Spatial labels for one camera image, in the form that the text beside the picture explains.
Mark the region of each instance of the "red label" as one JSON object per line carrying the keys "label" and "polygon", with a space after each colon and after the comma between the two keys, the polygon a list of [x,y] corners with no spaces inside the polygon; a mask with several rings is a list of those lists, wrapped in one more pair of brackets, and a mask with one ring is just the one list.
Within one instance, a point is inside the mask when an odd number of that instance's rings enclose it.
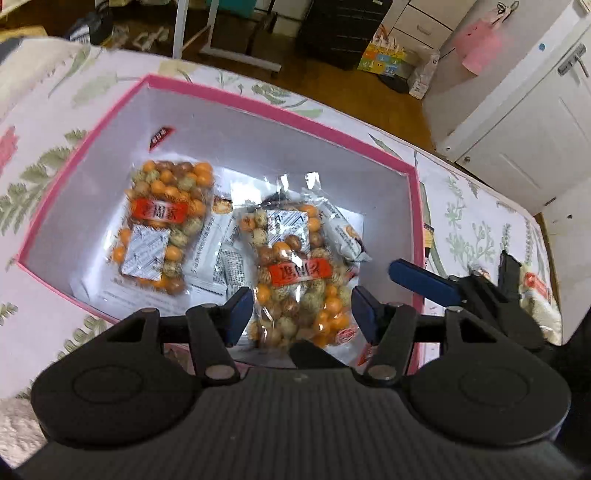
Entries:
{"label": "red label", "polygon": [[337,345],[350,342],[355,336],[355,330],[352,328],[345,328],[336,334],[335,341]]}
{"label": "red label", "polygon": [[523,283],[526,287],[535,288],[540,295],[548,300],[548,287],[532,272],[527,272],[523,279]]}
{"label": "red label", "polygon": [[361,365],[363,365],[365,362],[369,361],[369,359],[372,358],[373,355],[374,355],[374,347],[372,345],[370,345],[369,343],[366,343],[365,346],[363,347],[363,351],[361,352],[361,355],[359,356],[357,366],[361,367]]}
{"label": "red label", "polygon": [[331,275],[330,263],[325,258],[302,260],[301,266],[291,262],[270,265],[269,272],[271,273],[271,283],[275,287],[317,278],[327,278]]}
{"label": "red label", "polygon": [[173,127],[162,127],[160,130],[158,130],[152,137],[152,140],[150,140],[150,149],[148,151],[152,151],[153,149],[155,149],[162,140],[164,140],[173,132]]}
{"label": "red label", "polygon": [[183,223],[187,216],[187,203],[168,203],[158,200],[137,199],[132,215],[142,220]]}

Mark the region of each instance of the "wooden floor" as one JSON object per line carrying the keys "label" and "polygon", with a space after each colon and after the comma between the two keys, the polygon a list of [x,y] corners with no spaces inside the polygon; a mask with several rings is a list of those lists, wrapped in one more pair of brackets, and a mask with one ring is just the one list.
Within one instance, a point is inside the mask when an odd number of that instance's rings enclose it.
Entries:
{"label": "wooden floor", "polygon": [[394,92],[371,73],[344,71],[318,60],[293,55],[284,61],[279,75],[272,78],[261,69],[224,59],[191,58],[190,55],[186,58],[256,77],[307,96],[424,150],[433,151],[421,102],[410,95]]}
{"label": "wooden floor", "polygon": [[[63,35],[75,20],[90,11],[92,0],[32,0],[10,14],[2,27],[41,24],[50,35]],[[164,44],[155,44],[152,53],[171,55],[176,6],[142,7],[133,3],[114,8],[115,21],[129,28],[129,41],[144,31],[156,32],[160,26],[170,28]],[[185,38],[196,33],[206,22],[207,12],[189,11]],[[248,34],[254,22],[220,15],[216,22],[213,46],[245,51]],[[207,57],[198,48],[189,47],[183,59],[204,63],[263,80],[310,97],[336,110],[385,130],[427,151],[433,151],[430,132],[423,118],[421,102],[410,95],[394,92],[376,75],[358,70],[344,71],[327,63],[306,58],[295,52],[293,39],[262,32],[257,36],[254,53],[270,60],[280,60],[279,75],[234,61]]]}

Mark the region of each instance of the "cabinet handle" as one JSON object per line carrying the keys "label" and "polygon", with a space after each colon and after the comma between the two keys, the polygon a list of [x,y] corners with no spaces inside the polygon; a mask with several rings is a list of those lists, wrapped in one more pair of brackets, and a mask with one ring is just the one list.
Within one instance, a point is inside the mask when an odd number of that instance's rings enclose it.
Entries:
{"label": "cabinet handle", "polygon": [[429,32],[429,30],[425,30],[420,25],[417,25],[417,30],[419,30],[419,32],[422,33],[423,35],[426,35],[426,36],[430,36],[431,35],[431,32]]}

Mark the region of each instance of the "bed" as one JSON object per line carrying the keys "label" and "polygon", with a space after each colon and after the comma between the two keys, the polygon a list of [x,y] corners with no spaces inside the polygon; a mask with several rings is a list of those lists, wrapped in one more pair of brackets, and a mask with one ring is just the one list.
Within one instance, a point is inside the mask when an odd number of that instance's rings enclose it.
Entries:
{"label": "bed", "polygon": [[[54,38],[26,39],[5,52],[0,64],[0,398],[26,395],[41,370],[106,328],[20,270],[14,259],[36,205],[67,156],[148,73],[289,109],[414,165],[423,221],[434,229],[427,268],[438,275],[464,276],[477,268],[496,282],[506,249],[550,284],[542,233],[525,209],[378,128],[231,72]],[[425,313],[441,314],[441,307],[427,302]]]}

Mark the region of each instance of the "black drawer unit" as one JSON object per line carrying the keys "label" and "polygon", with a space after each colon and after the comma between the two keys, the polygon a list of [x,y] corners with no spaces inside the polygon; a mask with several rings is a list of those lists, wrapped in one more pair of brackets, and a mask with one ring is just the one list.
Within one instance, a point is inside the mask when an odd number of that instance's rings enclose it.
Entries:
{"label": "black drawer unit", "polygon": [[342,69],[357,68],[392,0],[314,0],[298,46]]}

